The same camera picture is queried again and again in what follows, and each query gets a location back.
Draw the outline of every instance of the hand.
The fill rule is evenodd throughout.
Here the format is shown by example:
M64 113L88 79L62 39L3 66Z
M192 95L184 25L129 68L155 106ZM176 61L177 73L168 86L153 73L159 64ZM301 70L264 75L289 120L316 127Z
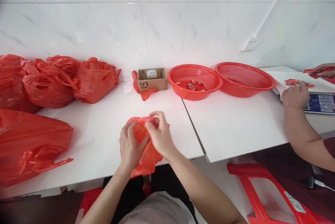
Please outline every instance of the hand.
M326 63L326 64L321 64L317 67L315 67L311 72L310 74L313 74L323 68L327 68L327 67L335 67L335 63ZM317 74L318 76L327 76L327 75L335 75L335 70L332 70L332 71L326 71L326 72L323 72L323 73L318 73Z
M123 169L132 172L139 164L143 151L147 146L150 137L148 136L139 144L134 136L136 122L129 122L122 128L120 133L121 165Z
M167 160L178 152L175 147L171 134L169 125L166 122L164 113L162 111L154 111L150 113L150 116L158 116L158 129L156 129L152 123L146 122L146 129L151 136L152 143L155 149Z
M308 104L309 100L310 94L306 85L290 87L285 90L282 95L284 108L291 107L303 109Z

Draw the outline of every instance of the person's right hand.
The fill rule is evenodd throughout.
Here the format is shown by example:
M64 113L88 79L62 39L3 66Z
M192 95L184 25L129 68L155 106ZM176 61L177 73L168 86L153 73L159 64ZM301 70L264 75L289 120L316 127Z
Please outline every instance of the person's right hand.
M289 87L283 92L282 95L282 102L284 108L290 107L303 109L309 101L310 94L306 85L295 86L294 88Z
M156 120L159 121L158 129L149 121L146 122L146 129L151 136L152 143L155 149L169 160L171 155L178 152L178 150L172 141L169 125L166 122L164 113L162 111L154 111L150 113L150 116L157 116L158 118L156 118Z
M326 64L321 64L317 67L315 67L309 74L313 74L323 68L327 68L327 67L335 67L335 63L326 63ZM327 71L327 72L322 72L322 73L318 73L318 76L328 76L328 75L335 75L335 70L332 71Z

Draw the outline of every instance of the phone charging cable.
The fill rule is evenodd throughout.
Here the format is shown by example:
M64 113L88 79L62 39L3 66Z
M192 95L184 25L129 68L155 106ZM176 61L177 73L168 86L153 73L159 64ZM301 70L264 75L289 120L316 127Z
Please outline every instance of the phone charging cable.
M318 186L328 188L328 189L330 189L330 190L332 190L332 191L335 192L335 190L334 190L333 188L326 186L324 183L322 183L322 182L319 181L319 180L315 180L314 183L317 184Z

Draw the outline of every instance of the wall socket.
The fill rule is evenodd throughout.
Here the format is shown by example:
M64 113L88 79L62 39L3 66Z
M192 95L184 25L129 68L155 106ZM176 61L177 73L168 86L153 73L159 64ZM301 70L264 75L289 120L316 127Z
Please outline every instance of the wall socket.
M255 49L256 45L262 41L261 37L249 37L243 44L241 51L252 51Z

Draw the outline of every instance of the red plastic basket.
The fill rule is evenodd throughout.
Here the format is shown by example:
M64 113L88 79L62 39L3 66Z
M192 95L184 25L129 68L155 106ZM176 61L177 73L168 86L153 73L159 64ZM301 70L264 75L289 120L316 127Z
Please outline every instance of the red plastic basket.
M242 63L219 63L215 66L215 72L223 80L220 90L232 96L252 97L277 85L268 73Z
M167 77L178 96L192 101L205 99L222 86L222 79L214 70L195 64L178 65L169 71ZM195 86L199 90L205 89L206 91L191 91L187 89L186 86L191 80L202 82L203 86L198 84Z

